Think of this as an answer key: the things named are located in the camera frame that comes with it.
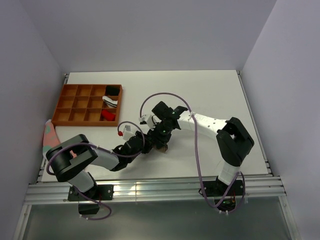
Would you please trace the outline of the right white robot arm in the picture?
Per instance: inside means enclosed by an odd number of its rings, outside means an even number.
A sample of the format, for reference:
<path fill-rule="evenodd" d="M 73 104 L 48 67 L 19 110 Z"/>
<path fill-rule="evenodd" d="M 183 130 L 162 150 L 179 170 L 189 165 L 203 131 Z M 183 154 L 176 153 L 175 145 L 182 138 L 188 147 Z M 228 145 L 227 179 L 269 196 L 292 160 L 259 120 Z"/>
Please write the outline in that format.
<path fill-rule="evenodd" d="M 195 133 L 196 138 L 198 134 L 202 134 L 217 141 L 224 164 L 217 177 L 216 189 L 222 195 L 229 194 L 234 188 L 235 175 L 255 145 L 242 122 L 236 117 L 229 120 L 208 117 L 194 113 L 184 106 L 173 109 L 163 101 L 151 111 L 159 122 L 156 122 L 151 114 L 142 115 L 140 121 L 146 122 L 152 134 L 167 137 L 174 129 L 190 130 Z"/>

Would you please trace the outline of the brown striped sock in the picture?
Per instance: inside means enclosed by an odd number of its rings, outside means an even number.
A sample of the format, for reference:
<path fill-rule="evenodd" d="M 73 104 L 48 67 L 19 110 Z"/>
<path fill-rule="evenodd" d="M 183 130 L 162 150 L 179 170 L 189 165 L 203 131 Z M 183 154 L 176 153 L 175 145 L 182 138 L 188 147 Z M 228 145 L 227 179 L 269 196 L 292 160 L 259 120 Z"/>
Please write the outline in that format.
<path fill-rule="evenodd" d="M 160 145 L 154 145 L 153 148 L 161 153 L 165 153 L 168 150 L 168 145 L 167 144 L 160 144 Z"/>

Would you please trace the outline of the red christmas sock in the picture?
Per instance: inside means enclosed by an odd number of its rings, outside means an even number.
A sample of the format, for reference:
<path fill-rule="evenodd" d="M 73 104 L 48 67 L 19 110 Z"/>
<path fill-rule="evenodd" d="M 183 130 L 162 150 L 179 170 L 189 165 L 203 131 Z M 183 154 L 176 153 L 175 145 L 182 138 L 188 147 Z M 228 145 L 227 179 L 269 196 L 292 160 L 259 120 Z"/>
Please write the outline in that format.
<path fill-rule="evenodd" d="M 114 122 L 116 120 L 116 114 L 108 111 L 107 109 L 103 109 L 101 111 L 101 116 L 104 120 L 109 122 Z"/>

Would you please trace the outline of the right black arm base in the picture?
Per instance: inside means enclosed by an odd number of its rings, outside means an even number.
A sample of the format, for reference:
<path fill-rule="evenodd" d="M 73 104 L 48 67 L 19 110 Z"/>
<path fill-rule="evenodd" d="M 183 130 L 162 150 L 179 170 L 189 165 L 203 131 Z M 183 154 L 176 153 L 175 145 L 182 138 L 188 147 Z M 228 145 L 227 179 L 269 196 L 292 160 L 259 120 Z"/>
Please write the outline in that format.
<path fill-rule="evenodd" d="M 204 191 L 207 197 L 222 197 L 228 188 L 228 185 L 224 184 L 219 180 L 211 180 L 203 182 Z M 242 180 L 236 180 L 230 189 L 228 190 L 226 196 L 242 196 L 244 193 L 244 184 Z"/>

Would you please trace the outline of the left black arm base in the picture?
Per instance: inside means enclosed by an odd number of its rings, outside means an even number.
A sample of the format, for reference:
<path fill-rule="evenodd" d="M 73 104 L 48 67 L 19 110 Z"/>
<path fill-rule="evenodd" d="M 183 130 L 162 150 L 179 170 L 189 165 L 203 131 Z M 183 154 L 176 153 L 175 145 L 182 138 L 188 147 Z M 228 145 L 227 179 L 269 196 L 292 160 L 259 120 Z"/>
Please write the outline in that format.
<path fill-rule="evenodd" d="M 69 188 L 67 200 L 69 202 L 80 201 L 111 201 L 113 199 L 114 186 L 112 184 L 98 184 L 87 192 L 78 192 L 74 186 Z"/>

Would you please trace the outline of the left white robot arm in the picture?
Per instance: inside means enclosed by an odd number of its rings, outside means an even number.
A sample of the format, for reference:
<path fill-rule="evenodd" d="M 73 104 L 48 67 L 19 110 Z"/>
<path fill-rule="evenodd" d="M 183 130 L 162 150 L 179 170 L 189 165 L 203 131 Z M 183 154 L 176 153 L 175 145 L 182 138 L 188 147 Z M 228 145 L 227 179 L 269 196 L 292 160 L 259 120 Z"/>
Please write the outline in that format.
<path fill-rule="evenodd" d="M 139 154 L 149 153 L 152 147 L 150 138 L 138 131 L 112 151 L 93 147 L 84 134 L 79 134 L 49 149 L 45 157 L 58 182 L 70 183 L 82 197 L 91 200 L 99 190 L 93 176 L 85 171 L 88 165 L 117 172 L 126 168 Z"/>

